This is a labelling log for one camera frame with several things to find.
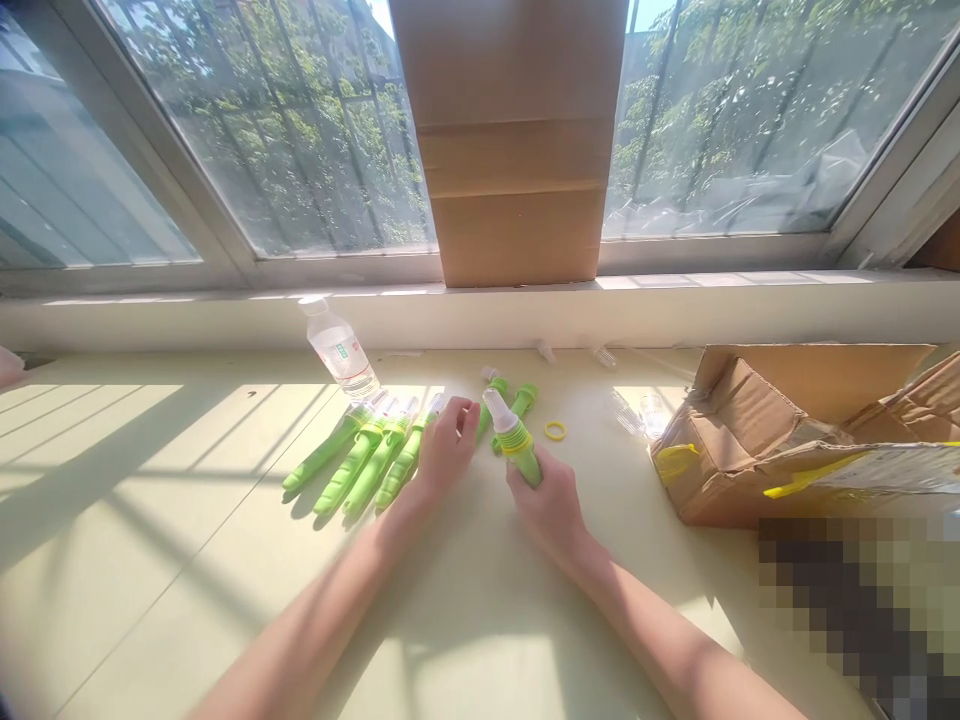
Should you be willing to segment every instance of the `forearm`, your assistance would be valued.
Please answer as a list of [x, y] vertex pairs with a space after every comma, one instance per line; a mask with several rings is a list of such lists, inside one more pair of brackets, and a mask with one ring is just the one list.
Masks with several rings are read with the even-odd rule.
[[677, 720], [802, 720], [762, 678], [633, 575], [592, 537], [565, 570], [613, 625]]
[[257, 637], [191, 720], [306, 718], [390, 570], [438, 500], [411, 482]]

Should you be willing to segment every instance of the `person's left hand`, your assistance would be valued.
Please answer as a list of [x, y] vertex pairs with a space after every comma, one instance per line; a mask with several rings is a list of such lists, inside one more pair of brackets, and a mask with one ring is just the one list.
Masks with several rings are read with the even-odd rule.
[[450, 398], [440, 417], [423, 431], [417, 482], [440, 495], [446, 494], [473, 458], [479, 422], [480, 403], [462, 397]]

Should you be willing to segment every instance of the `green plastic tube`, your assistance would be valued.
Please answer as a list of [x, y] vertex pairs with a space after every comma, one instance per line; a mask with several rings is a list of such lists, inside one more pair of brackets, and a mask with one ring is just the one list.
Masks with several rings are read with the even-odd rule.
[[373, 495], [380, 480], [391, 461], [400, 452], [403, 447], [403, 440], [407, 436], [407, 428], [410, 425], [410, 417], [417, 411], [419, 400], [412, 398], [407, 407], [398, 415], [390, 418], [390, 421], [383, 428], [383, 436], [373, 455], [367, 460], [360, 476], [357, 478], [353, 487], [343, 501], [343, 514], [348, 518], [354, 519], [360, 516], [370, 497]]
[[333, 432], [300, 463], [297, 468], [287, 475], [283, 481], [283, 489], [295, 492], [306, 485], [313, 476], [330, 462], [347, 441], [355, 437], [357, 431], [373, 420], [373, 413], [380, 400], [386, 396], [386, 390], [381, 390], [373, 400], [354, 405], [344, 413]]
[[[500, 393], [500, 396], [506, 400], [507, 398], [507, 381], [501, 377], [490, 378], [490, 384], [487, 385], [488, 388], [493, 388]], [[490, 408], [486, 406], [485, 403], [480, 406], [480, 422], [477, 423], [477, 445], [480, 444], [480, 441], [483, 439], [484, 434], [487, 432], [487, 428], [490, 427]]]
[[387, 418], [394, 403], [396, 403], [396, 400], [390, 403], [386, 412], [380, 413], [375, 420], [360, 428], [353, 448], [347, 453], [344, 461], [340, 463], [340, 467], [337, 468], [333, 477], [330, 478], [330, 482], [323, 489], [323, 494], [320, 495], [317, 504], [313, 506], [313, 511], [317, 515], [332, 515], [340, 507], [340, 503], [350, 492], [350, 488], [353, 487], [353, 483], [360, 471], [363, 470], [363, 466], [380, 444], [383, 429], [387, 424]]
[[527, 485], [537, 488], [543, 482], [540, 463], [533, 452], [533, 438], [523, 421], [503, 401], [495, 390], [484, 390], [483, 401], [490, 407], [493, 429], [500, 439], [503, 454], [517, 466]]
[[[483, 391], [484, 397], [486, 397], [487, 391]], [[516, 415], [519, 419], [523, 419], [523, 416], [527, 414], [527, 411], [533, 407], [534, 401], [537, 399], [537, 386], [533, 383], [524, 383], [520, 386], [520, 389], [517, 390], [516, 396], [513, 398], [513, 405], [510, 406], [510, 410]], [[499, 455], [503, 450], [500, 447], [500, 438], [497, 435], [494, 435], [493, 440], [490, 441], [490, 447], [493, 448], [493, 452], [496, 455]]]
[[373, 504], [377, 507], [377, 510], [386, 510], [390, 507], [390, 503], [397, 499], [400, 490], [413, 475], [420, 459], [420, 440], [423, 437], [423, 429], [437, 419], [442, 402], [443, 393], [434, 395], [427, 406], [427, 411], [410, 428], [410, 436], [404, 443], [403, 450], [393, 461], [387, 476], [383, 479], [383, 484], [380, 485], [377, 494], [373, 496]]

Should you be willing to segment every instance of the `table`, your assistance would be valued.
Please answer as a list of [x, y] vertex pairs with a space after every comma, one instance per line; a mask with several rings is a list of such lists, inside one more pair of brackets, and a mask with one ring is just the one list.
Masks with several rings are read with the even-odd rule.
[[[618, 560], [812, 718], [870, 718], [809, 638], [762, 607], [752, 533], [677, 519], [612, 387], [675, 407], [686, 381], [615, 351], [372, 354], [391, 390], [479, 398], [493, 365], [540, 398], [534, 436], [574, 466], [588, 526]], [[656, 356], [692, 370], [697, 353]], [[365, 524], [280, 483], [346, 399], [302, 353], [85, 355], [0, 395], [0, 683], [24, 718], [176, 718]], [[586, 598], [522, 536], [503, 460], [468, 476], [378, 597], [318, 717], [669, 718]]]

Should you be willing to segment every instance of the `pixelated area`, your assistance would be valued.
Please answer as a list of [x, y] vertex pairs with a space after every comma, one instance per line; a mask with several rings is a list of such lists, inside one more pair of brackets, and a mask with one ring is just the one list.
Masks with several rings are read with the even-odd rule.
[[896, 720], [960, 719], [960, 518], [761, 521], [761, 602]]

